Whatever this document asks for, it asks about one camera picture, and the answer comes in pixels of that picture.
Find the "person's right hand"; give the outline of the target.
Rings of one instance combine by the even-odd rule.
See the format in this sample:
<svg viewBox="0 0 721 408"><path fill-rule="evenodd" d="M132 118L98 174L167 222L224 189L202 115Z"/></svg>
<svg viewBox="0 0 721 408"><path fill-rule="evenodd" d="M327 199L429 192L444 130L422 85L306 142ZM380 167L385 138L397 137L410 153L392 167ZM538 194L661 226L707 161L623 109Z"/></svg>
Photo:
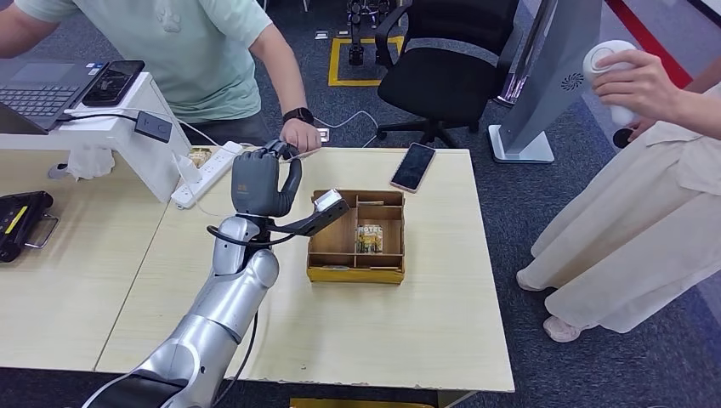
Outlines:
<svg viewBox="0 0 721 408"><path fill-rule="evenodd" d="M648 117L641 116L636 122L632 122L627 125L627 127L632 130L632 133L628 136L627 141L633 142L642 133L644 133L646 130L648 130L655 124L656 124L656 119L651 119Z"/></svg>

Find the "person's left hand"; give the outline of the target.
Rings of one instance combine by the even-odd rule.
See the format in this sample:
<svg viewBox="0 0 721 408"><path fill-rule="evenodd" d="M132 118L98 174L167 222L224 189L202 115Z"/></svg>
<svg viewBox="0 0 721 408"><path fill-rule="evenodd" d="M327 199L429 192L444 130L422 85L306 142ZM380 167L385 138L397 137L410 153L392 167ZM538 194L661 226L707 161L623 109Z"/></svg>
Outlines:
<svg viewBox="0 0 721 408"><path fill-rule="evenodd" d="M299 119L289 119L281 130L281 139L295 146L300 153L321 148L321 134L312 124Z"/></svg>
<svg viewBox="0 0 721 408"><path fill-rule="evenodd" d="M621 106L649 119L675 122L680 118L683 91L670 80L661 59L631 49L603 58L607 67L629 64L622 70L610 70L592 81L592 90L606 105Z"/></svg>

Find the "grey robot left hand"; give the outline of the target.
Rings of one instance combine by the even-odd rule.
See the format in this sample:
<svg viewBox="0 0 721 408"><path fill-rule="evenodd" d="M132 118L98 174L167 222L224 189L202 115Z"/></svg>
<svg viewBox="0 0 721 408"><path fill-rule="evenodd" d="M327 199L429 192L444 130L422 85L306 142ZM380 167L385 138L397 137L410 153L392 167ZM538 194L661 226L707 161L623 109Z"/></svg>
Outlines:
<svg viewBox="0 0 721 408"><path fill-rule="evenodd" d="M290 161L289 173L278 186L280 160ZM283 217L294 202L302 178L299 150L292 144L273 139L266 145L236 156L231 168L230 196L238 214Z"/></svg>

